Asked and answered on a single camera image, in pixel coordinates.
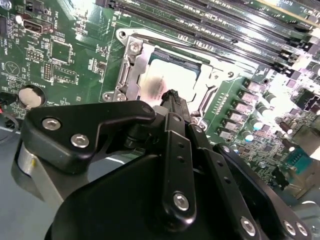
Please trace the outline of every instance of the black connector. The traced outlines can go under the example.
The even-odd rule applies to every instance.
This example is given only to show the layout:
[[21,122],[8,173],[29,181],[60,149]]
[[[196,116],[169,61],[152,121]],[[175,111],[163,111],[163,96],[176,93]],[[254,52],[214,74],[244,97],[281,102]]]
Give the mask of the black connector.
[[106,9],[115,9],[116,2],[114,0],[95,0],[95,4]]
[[15,103],[18,100],[18,96],[16,94],[8,93],[8,92],[0,92],[0,106],[8,106]]

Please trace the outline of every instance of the dimm slot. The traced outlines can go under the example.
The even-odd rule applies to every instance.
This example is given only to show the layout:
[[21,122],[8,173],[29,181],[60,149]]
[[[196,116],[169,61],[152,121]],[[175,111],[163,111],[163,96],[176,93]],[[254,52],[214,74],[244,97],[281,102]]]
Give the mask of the dimm slot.
[[[284,24],[280,20],[273,18],[272,16],[269,16],[263,12],[259,12],[253,8],[248,7],[248,6],[245,6],[241,3],[235,2],[235,1],[232,1],[232,2],[224,1],[224,3],[226,5],[230,5],[230,6],[238,8],[239,11],[243,12],[243,14],[240,14],[236,10],[226,8],[221,5],[214,4],[214,2],[212,2],[210,0],[193,0],[193,1],[200,2],[202,4],[205,4],[209,8],[214,8],[216,10],[222,11],[223,13],[233,15],[234,17],[237,17],[241,20],[247,21],[248,23],[254,24],[258,27],[262,27],[266,30],[269,30],[273,33],[276,33],[276,34],[278,34],[282,37],[286,37],[288,39],[290,39],[292,37],[292,35],[294,35],[295,37],[300,36],[301,39],[304,37],[303,33],[296,31],[293,27],[288,26],[287,24]],[[261,18],[266,23],[269,23],[270,25],[274,25],[274,27],[271,27],[271,26],[268,26],[267,24],[264,24],[263,21],[261,21],[260,23],[253,21],[250,17],[247,17],[245,15],[256,15],[257,17]]]
[[133,17],[137,18],[137,19],[141,19],[142,21],[149,22],[149,23],[154,24],[154,25],[159,26],[159,27],[163,27],[164,29],[171,30],[173,32],[176,32],[177,34],[180,34],[182,36],[185,36],[185,37],[189,38],[190,40],[193,39],[194,43],[189,42],[190,44],[196,45],[195,43],[199,42],[199,43],[201,43],[201,45],[206,46],[206,48],[203,48],[203,49],[205,49],[205,50],[207,50],[209,52],[213,52],[213,53],[216,53],[216,54],[219,54],[219,55],[222,55],[222,56],[223,56],[223,54],[221,54],[221,53],[226,53],[226,54],[229,54],[229,55],[239,56],[239,57],[244,58],[247,61],[250,61],[250,62],[252,62],[254,64],[263,65],[263,66],[266,66],[266,67],[273,67],[273,65],[274,65],[274,61],[271,61],[269,59],[266,60],[264,57],[261,57],[259,55],[248,54],[245,51],[236,48],[235,46],[232,46],[232,45],[223,46],[223,45],[220,45],[218,43],[214,43],[214,42],[212,43],[212,42],[203,40],[198,36],[194,36],[193,32],[186,33],[186,29],[179,28],[175,24],[169,24],[168,25],[168,23],[166,21],[163,21],[161,17],[144,14],[141,11],[140,8],[135,7],[134,9],[132,9],[132,8],[127,9],[127,8],[123,8],[123,6],[121,6],[121,4],[118,5],[118,7],[121,9],[122,13],[124,13],[124,14],[128,14],[130,16],[133,16]]
[[[234,37],[232,35],[229,35],[223,31],[219,31],[215,28],[209,27],[205,24],[202,24],[200,26],[198,22],[192,21],[191,19],[188,19],[186,17],[183,19],[183,17],[180,14],[176,14],[175,12],[167,10],[163,7],[144,2],[143,0],[139,0],[138,2],[144,4],[144,6],[137,7],[137,6],[133,6],[133,5],[126,3],[126,2],[121,2],[121,1],[119,3],[121,3],[124,7],[135,9],[137,12],[139,12],[141,14],[148,15],[151,18],[155,15],[155,13],[148,12],[147,10],[145,10],[143,8],[149,7],[149,8],[152,8],[153,10],[156,10],[156,11],[162,11],[164,14],[171,15],[179,20],[179,21],[172,21],[168,18],[161,17],[158,14],[156,16],[156,19],[158,19],[158,21],[161,20],[164,24],[171,24],[172,27],[176,27],[180,23],[180,21],[183,21],[183,24],[180,24],[180,25],[182,25],[181,29],[183,29],[184,32],[188,31],[189,34],[192,34],[195,37],[200,36],[202,39],[205,39],[208,41],[213,41],[214,43],[216,43],[218,45],[226,46],[229,48],[232,46],[234,49],[245,51],[246,53],[248,53],[250,55],[258,55],[259,57],[264,58],[269,63],[276,62],[276,60],[278,58],[279,53],[268,51],[267,49],[260,48],[252,43],[241,42],[240,38],[237,39],[236,37]],[[198,29],[202,29],[202,28],[204,28],[204,29],[203,29],[203,31],[198,31],[193,28],[191,29],[190,27],[185,25],[185,22],[187,22],[188,25],[192,24],[192,25],[200,26]],[[208,33],[207,31],[214,33],[214,36],[216,36],[216,37],[211,36],[212,34]]]
[[[215,27],[218,27],[220,30],[222,31],[227,31],[229,34],[234,34],[237,35],[238,38],[242,38],[244,35],[247,36],[248,38],[252,39],[252,41],[261,46],[261,47],[268,47],[269,50],[271,51],[281,51],[284,47],[284,45],[286,44],[286,40],[284,40],[283,38],[279,38],[276,36],[272,36],[271,34],[266,33],[265,29],[262,28],[252,28],[249,26],[249,24],[247,23],[242,23],[238,20],[235,20],[229,16],[225,16],[221,13],[218,13],[216,11],[213,10],[208,10],[207,8],[201,7],[200,5],[196,6],[196,4],[192,4],[192,2],[189,2],[188,0],[184,1],[185,5],[189,5],[192,6],[193,8],[197,8],[198,10],[203,11],[203,13],[208,13],[211,14],[213,16],[216,16],[219,18],[219,20],[224,21],[224,23],[222,23],[219,20],[213,20],[207,17],[204,17],[200,14],[195,13],[194,11],[189,11],[185,8],[181,8],[180,6],[173,4],[171,2],[168,2],[166,0],[155,0],[157,3],[161,3],[163,5],[166,5],[168,7],[171,7],[172,9],[175,9],[179,12],[183,12],[189,16],[193,16],[195,17],[197,20],[200,20],[202,22],[207,22],[210,25],[214,25]],[[238,29],[235,29],[235,27],[231,28],[230,26],[232,25],[238,25],[238,27],[244,28],[245,30],[240,31]]]

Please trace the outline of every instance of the green circuit board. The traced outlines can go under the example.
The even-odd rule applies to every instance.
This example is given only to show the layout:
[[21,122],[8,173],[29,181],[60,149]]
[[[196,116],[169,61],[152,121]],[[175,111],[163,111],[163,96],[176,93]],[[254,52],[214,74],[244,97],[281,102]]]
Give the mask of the green circuit board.
[[[45,94],[45,106],[102,103],[103,94],[115,89],[124,57],[125,46],[117,39],[117,30],[148,29],[230,59],[242,69],[234,80],[221,84],[203,116],[212,144],[236,144],[242,149],[240,156],[267,182],[276,167],[292,167],[287,161],[291,153],[275,136],[277,119],[288,124],[296,121],[295,133],[302,125],[313,124],[317,118],[314,113],[299,110],[292,115],[288,111],[274,111],[275,122],[263,122],[270,130],[254,130],[249,120],[257,115],[257,106],[261,104],[256,100],[234,134],[222,137],[219,130],[234,101],[239,99],[239,92],[245,89],[246,80],[265,86],[257,94],[260,99],[268,91],[279,89],[279,94],[292,101],[299,98],[304,88],[313,87],[318,92],[317,77],[310,73],[312,66],[294,80],[295,87],[288,87],[290,78],[272,67],[275,62],[287,63],[279,57],[282,50],[302,53],[288,43],[289,39],[302,41],[308,36],[295,26],[309,29],[314,26],[291,15],[279,15],[260,1],[118,2],[119,9],[112,9],[103,0],[18,0],[10,10],[0,8],[0,90],[18,94],[24,86],[36,86]],[[298,1],[282,0],[276,6],[315,23],[319,20],[317,9]],[[5,32],[1,28],[4,22]],[[40,34],[35,33],[38,30],[34,26],[24,25],[32,22],[42,26]],[[317,54],[308,58],[314,64],[319,63]],[[3,110],[23,120],[29,109],[17,101]],[[251,132],[254,141],[247,142],[243,131]]]

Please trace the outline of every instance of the screw hole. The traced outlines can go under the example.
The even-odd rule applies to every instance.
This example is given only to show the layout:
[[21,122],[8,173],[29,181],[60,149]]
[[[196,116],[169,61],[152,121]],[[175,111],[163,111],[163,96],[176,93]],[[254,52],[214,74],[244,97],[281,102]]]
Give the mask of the screw hole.
[[224,181],[225,181],[227,184],[231,184],[230,179],[229,179],[229,178],[227,178],[226,176],[225,176],[223,179],[224,179]]
[[121,31],[121,32],[119,32],[119,37],[121,38],[121,39],[125,39],[126,38],[126,33],[124,32],[124,31]]
[[181,119],[179,117],[177,117],[177,116],[173,116],[173,119],[176,120],[177,122],[181,121]]
[[180,163],[184,164],[186,161],[182,156],[178,156],[177,159],[179,160]]

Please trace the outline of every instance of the surface-mount component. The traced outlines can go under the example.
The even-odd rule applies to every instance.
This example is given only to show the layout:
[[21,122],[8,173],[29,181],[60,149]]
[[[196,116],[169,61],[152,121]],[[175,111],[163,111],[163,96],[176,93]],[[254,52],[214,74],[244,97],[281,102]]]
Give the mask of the surface-mount component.
[[239,111],[229,110],[227,113],[229,119],[240,123],[243,120],[243,115]]
[[222,127],[220,127],[217,130],[217,133],[220,138],[227,139],[227,140],[230,140],[234,136],[234,132],[232,132],[228,129],[222,128]]
[[46,103],[44,91],[34,85],[26,85],[19,90],[19,101],[27,109],[38,108]]
[[311,158],[320,161],[320,131],[309,126],[302,126],[293,136],[293,140]]
[[250,91],[253,91],[253,92],[256,92],[256,93],[260,93],[260,92],[263,92],[265,89],[266,89],[266,86],[265,85],[262,85],[258,82],[254,82],[254,81],[251,81],[249,79],[246,79],[244,82],[243,82],[243,85]]
[[238,127],[239,123],[233,121],[233,120],[230,120],[230,119],[224,119],[222,121],[222,125],[225,129],[228,129],[228,130],[231,130],[231,131],[234,131],[236,130],[236,128]]
[[238,94],[239,98],[242,101],[245,101],[247,103],[251,103],[254,99],[255,99],[255,95],[253,95],[251,92],[249,91],[245,91],[245,90],[241,90]]
[[0,37],[7,35],[7,19],[0,16]]

